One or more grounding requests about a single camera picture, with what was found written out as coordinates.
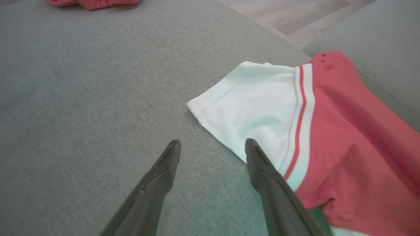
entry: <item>couch seam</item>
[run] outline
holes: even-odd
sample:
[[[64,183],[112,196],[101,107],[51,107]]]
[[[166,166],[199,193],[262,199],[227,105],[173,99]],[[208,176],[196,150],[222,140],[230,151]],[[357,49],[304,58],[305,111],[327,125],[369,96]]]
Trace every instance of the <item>couch seam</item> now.
[[[323,46],[331,52],[331,50],[327,47],[325,42],[322,42]],[[357,72],[362,75],[363,77],[365,77],[365,80],[370,82],[371,84],[373,84],[375,87],[377,87],[379,89],[379,91],[385,95],[388,95],[392,98],[392,100],[394,100],[395,102],[397,102],[398,104],[402,105],[402,107],[408,111],[410,114],[414,115],[417,119],[420,119],[420,114],[412,109],[411,107],[409,107],[407,104],[405,104],[404,100],[399,98],[398,96],[396,96],[393,92],[387,90],[386,88],[383,87],[383,85],[379,82],[377,82],[376,80],[374,80],[373,78],[371,78],[370,76],[365,75],[364,73],[362,73],[362,71],[357,68],[355,65],[353,65],[354,68],[356,68]]]

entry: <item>white stripe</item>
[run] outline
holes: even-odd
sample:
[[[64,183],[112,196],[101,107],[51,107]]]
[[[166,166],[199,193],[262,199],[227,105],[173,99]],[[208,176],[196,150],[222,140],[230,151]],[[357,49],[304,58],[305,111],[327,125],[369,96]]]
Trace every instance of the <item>white stripe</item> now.
[[[365,233],[344,229],[344,228],[336,228],[333,226],[330,226],[331,232],[334,236],[370,236]]]
[[[295,149],[295,136],[296,136],[296,129],[297,129],[297,123],[299,121],[299,114],[300,110],[302,109],[302,92],[300,91],[300,69],[299,67],[294,68],[294,74],[295,74],[295,89],[296,89],[296,97],[297,97],[297,103],[294,110],[293,115],[293,121],[291,123],[291,128],[289,131],[289,147],[286,152],[286,157],[283,160],[283,163],[280,166],[280,169],[277,171],[281,174],[281,176],[284,176],[286,174],[287,169],[290,166],[290,162],[293,158],[294,149]]]
[[[299,136],[299,156],[292,173],[287,180],[290,188],[296,191],[302,184],[309,168],[310,130],[315,108],[315,96],[312,86],[312,64],[303,65],[303,90],[306,96],[306,107],[303,112]]]

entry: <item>stitching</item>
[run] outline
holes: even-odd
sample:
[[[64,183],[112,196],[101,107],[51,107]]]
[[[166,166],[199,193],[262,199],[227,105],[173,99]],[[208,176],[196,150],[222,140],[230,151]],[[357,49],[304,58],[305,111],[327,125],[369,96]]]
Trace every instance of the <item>stitching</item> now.
[[[327,45],[325,44],[325,42],[322,42],[322,45],[331,52],[331,50],[327,47]],[[370,82],[371,84],[373,84],[375,87],[377,87],[379,89],[379,91],[385,95],[388,95],[392,98],[392,100],[394,100],[395,102],[399,103],[400,105],[402,105],[402,107],[408,111],[409,113],[411,113],[412,115],[414,115],[417,118],[420,118],[420,114],[412,109],[411,107],[409,107],[407,104],[405,104],[404,100],[399,98],[397,95],[395,95],[393,92],[389,91],[388,89],[383,87],[383,84],[379,83],[378,81],[376,81],[375,79],[371,78],[370,76],[365,75],[364,73],[362,73],[362,71],[357,68],[356,66],[354,66],[354,68],[356,68],[357,72],[359,73],[359,75],[365,77],[365,80]]]
[[[213,106],[214,104],[216,104],[218,101],[220,101],[223,97],[225,97],[228,93],[230,93],[230,91],[232,91],[232,89],[234,89],[236,86],[238,86],[240,83],[237,83],[235,85],[233,85],[228,91],[224,92],[220,97],[218,97],[216,100],[214,100],[214,102],[212,102],[210,105],[208,105],[207,107],[201,109],[201,113],[206,112],[211,106]]]

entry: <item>gray couch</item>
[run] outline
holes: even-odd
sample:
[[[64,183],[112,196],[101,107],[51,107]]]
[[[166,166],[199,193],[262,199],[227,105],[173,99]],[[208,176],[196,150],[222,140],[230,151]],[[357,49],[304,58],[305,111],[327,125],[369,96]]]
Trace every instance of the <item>gray couch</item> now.
[[[402,56],[382,44],[371,60],[326,42],[305,52],[341,49],[366,77],[403,75],[386,81],[407,105],[402,84],[418,80],[404,70],[414,62],[399,60],[417,45]],[[172,139],[181,161],[157,235],[267,235],[246,165],[185,104],[245,60],[297,66],[309,56],[216,0],[93,12],[5,0],[0,52],[1,235],[99,234]],[[401,67],[386,71],[382,55]]]
[[[340,50],[365,86],[420,133],[420,1],[377,0],[310,42],[309,56]]]

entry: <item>red stripe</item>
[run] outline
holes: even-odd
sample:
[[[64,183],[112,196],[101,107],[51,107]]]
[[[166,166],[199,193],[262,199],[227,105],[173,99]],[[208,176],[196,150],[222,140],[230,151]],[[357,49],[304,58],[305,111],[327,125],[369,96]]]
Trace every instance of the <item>red stripe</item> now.
[[[291,159],[289,168],[287,168],[286,174],[284,174],[285,180],[289,178],[294,166],[296,165],[297,157],[299,156],[300,127],[302,126],[303,113],[306,107],[306,96],[305,96],[305,91],[303,90],[303,67],[299,66],[299,70],[300,70],[300,78],[299,78],[300,92],[302,93],[302,108],[300,109],[299,119],[297,120],[296,135],[294,138],[295,149],[294,149],[293,157]]]

